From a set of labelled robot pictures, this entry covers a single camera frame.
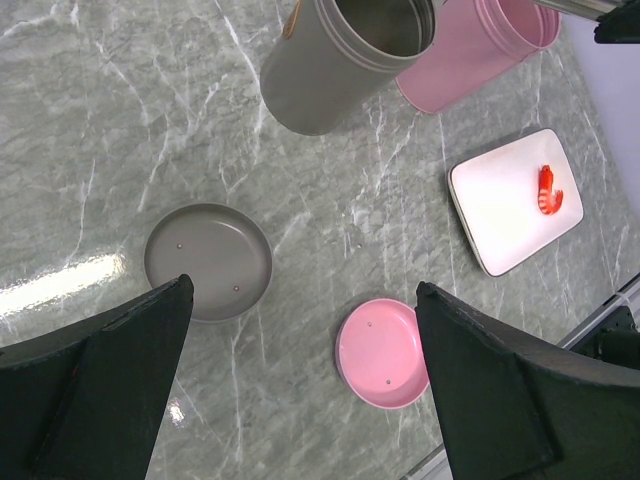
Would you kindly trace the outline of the aluminium right side rail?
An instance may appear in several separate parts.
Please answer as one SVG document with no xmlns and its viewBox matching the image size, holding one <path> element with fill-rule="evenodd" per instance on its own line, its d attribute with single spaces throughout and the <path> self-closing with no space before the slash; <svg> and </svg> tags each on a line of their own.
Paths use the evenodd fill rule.
<svg viewBox="0 0 640 480">
<path fill-rule="evenodd" d="M 638 274 L 560 340 L 558 346 L 596 358 L 598 337 L 610 330 L 639 331 Z"/>
</svg>

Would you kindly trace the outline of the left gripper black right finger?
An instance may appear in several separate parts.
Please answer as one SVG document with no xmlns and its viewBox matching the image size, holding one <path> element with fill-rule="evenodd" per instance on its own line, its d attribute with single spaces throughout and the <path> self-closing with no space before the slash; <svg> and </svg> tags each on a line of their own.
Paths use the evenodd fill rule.
<svg viewBox="0 0 640 480">
<path fill-rule="evenodd" d="M 560 348 L 432 283 L 416 316 L 456 479 L 635 479 L 639 367 Z"/>
</svg>

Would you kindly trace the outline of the grey cylindrical container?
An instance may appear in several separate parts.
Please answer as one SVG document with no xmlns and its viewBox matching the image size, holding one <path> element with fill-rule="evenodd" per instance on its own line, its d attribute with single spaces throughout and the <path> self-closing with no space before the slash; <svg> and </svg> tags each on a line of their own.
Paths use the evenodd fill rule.
<svg viewBox="0 0 640 480">
<path fill-rule="evenodd" d="M 323 135 L 424 55 L 442 4 L 427 0 L 299 1 L 260 72 L 273 117 Z"/>
</svg>

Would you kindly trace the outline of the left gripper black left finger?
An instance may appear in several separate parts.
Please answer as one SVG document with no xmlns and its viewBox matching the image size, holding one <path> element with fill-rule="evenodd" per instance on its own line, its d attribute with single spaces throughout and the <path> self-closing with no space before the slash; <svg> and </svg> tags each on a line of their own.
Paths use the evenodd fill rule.
<svg viewBox="0 0 640 480">
<path fill-rule="evenodd" d="M 145 477 L 193 309 L 181 275 L 1 350 L 4 479 Z"/>
</svg>

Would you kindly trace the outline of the grey round lid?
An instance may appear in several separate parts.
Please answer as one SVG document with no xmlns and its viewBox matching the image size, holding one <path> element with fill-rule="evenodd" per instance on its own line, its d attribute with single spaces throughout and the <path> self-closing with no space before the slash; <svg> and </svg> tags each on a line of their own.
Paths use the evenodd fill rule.
<svg viewBox="0 0 640 480">
<path fill-rule="evenodd" d="M 188 275 L 194 285 L 191 318 L 222 323 L 259 304 L 273 276 L 273 253 L 250 217 L 227 205 L 200 203 L 159 221 L 146 241 L 143 265 L 153 288 Z"/>
</svg>

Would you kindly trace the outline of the white rectangular plate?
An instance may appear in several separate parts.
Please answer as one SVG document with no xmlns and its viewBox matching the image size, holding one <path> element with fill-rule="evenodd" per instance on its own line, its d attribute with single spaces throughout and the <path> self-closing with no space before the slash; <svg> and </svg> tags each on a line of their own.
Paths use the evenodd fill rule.
<svg viewBox="0 0 640 480">
<path fill-rule="evenodd" d="M 538 207 L 543 165 L 563 203 L 554 215 Z M 449 191 L 482 270 L 499 277 L 577 226 L 584 208 L 557 134 L 542 129 L 452 167 Z"/>
</svg>

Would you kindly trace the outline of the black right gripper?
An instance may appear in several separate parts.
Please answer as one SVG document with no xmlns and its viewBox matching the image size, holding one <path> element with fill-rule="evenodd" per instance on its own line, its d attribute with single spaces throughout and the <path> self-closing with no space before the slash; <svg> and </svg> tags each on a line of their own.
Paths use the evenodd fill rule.
<svg viewBox="0 0 640 480">
<path fill-rule="evenodd" d="M 625 1 L 597 18 L 594 41 L 597 44 L 640 43 L 640 0 Z"/>
</svg>

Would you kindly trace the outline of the pink cylindrical container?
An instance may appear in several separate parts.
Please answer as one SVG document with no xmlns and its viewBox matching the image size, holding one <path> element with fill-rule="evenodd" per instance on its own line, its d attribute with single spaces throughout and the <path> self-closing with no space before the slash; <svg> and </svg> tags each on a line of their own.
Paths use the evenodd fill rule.
<svg viewBox="0 0 640 480">
<path fill-rule="evenodd" d="M 416 109 L 441 113 L 549 48 L 560 28 L 559 12 L 532 1 L 449 1 L 432 45 L 398 75 L 397 86 Z"/>
</svg>

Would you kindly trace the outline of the metal food tongs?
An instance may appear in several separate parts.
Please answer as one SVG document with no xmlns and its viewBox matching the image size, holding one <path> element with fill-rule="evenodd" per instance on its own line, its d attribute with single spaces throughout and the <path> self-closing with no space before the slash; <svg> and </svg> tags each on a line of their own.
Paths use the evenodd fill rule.
<svg viewBox="0 0 640 480">
<path fill-rule="evenodd" d="M 624 6 L 627 0 L 533 0 L 534 3 L 583 19 L 597 21 L 601 16 Z"/>
</svg>

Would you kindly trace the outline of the red shrimp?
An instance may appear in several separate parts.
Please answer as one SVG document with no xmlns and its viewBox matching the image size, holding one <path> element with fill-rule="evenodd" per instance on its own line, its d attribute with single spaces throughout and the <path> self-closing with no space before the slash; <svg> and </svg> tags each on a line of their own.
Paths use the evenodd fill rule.
<svg viewBox="0 0 640 480">
<path fill-rule="evenodd" d="M 544 215 L 554 215 L 563 203 L 562 190 L 553 189 L 554 175 L 549 165 L 543 165 L 538 176 L 538 207 Z"/>
</svg>

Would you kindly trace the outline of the pink round lid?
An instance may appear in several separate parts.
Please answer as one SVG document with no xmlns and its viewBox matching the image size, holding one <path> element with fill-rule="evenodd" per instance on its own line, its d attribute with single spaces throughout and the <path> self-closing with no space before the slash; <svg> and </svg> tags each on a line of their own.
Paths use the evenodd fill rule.
<svg viewBox="0 0 640 480">
<path fill-rule="evenodd" d="M 335 360 L 354 394 L 380 409 L 407 407 L 430 384 L 416 313 L 394 299 L 369 300 L 347 316 L 336 338 Z"/>
</svg>

